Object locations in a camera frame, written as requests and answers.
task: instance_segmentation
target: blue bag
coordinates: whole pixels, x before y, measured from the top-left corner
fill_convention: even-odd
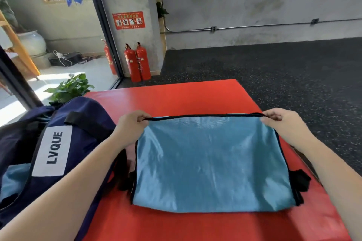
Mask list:
[[[151,118],[136,144],[132,203],[169,212],[279,211],[310,177],[288,169],[260,113]]]
[[[109,137],[114,128],[103,107],[87,97],[76,97],[58,109],[36,108],[18,122],[1,127],[0,192],[4,196],[0,197],[5,197],[0,202],[1,226],[70,172]],[[125,150],[118,157],[118,167],[126,166]],[[87,233],[110,173],[111,170],[75,240],[83,239]]]

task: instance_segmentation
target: speckled black floor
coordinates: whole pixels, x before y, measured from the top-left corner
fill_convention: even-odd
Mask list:
[[[261,109],[297,111],[362,175],[362,38],[170,50],[160,76],[120,87],[231,78]]]

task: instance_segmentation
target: white floor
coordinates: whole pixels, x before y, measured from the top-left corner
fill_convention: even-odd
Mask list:
[[[85,73],[89,84],[95,87],[94,91],[108,90],[117,79],[117,76],[112,74],[106,57],[71,67],[50,67],[40,70],[40,73],[39,81],[33,78],[28,83],[44,105],[48,104],[48,97],[51,95],[44,90],[56,88],[60,82],[69,78],[69,74]],[[10,96],[0,88],[0,126],[17,121],[25,112],[25,108],[15,96]]]

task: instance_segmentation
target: person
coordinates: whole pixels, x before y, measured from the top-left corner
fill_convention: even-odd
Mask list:
[[[311,161],[351,238],[362,240],[361,176],[320,142],[296,112],[275,108],[264,114],[260,120]],[[143,111],[121,116],[109,138],[0,230],[0,240],[73,241],[113,160],[138,140],[150,117]]]

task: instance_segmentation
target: forearm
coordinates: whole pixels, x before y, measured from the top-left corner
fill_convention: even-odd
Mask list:
[[[78,166],[0,230],[2,241],[73,241],[120,149],[122,139],[108,138]]]
[[[317,139],[299,148],[313,164],[351,238],[362,240],[362,177]]]

